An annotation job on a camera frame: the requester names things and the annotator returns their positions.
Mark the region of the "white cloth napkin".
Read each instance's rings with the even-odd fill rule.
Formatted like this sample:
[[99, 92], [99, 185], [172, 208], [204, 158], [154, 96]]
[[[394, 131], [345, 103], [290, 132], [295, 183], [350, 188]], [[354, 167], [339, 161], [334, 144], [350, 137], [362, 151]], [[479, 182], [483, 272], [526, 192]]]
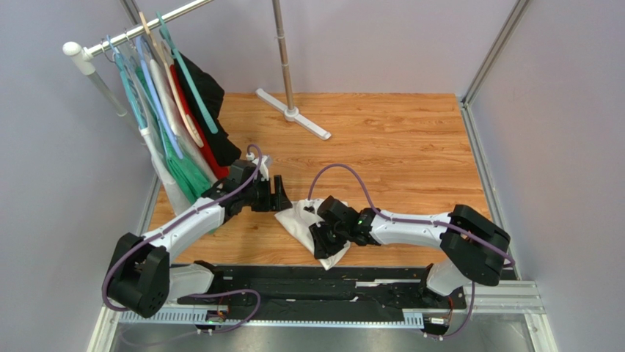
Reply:
[[302, 199], [292, 202], [291, 208], [274, 214], [275, 219], [310, 254], [314, 254], [315, 244], [309, 227], [322, 221], [316, 211], [323, 201], [322, 198]]

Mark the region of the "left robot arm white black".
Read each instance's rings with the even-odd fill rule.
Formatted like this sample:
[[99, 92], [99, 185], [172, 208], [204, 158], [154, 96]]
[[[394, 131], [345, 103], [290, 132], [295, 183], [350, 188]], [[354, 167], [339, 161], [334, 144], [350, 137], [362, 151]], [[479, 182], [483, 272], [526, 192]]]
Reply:
[[211, 264], [199, 260], [176, 266], [174, 261], [245, 207], [259, 213], [290, 209], [281, 176], [269, 174], [271, 164], [268, 156], [237, 160], [228, 176], [173, 220], [143, 235], [123, 235], [103, 281], [107, 307], [150, 318], [166, 303], [208, 293], [216, 276]]

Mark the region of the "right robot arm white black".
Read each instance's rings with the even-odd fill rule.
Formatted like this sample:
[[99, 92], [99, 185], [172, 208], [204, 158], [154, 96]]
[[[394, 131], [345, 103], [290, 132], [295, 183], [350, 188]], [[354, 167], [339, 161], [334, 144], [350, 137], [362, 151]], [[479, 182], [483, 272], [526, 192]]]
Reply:
[[357, 211], [338, 199], [311, 199], [302, 212], [312, 219], [309, 231], [313, 253], [329, 259], [346, 244], [383, 246], [409, 244], [442, 250], [446, 259], [430, 266], [421, 289], [449, 296], [456, 288], [474, 282], [495, 287], [508, 255], [510, 235], [468, 205], [434, 215], [392, 213], [378, 208]]

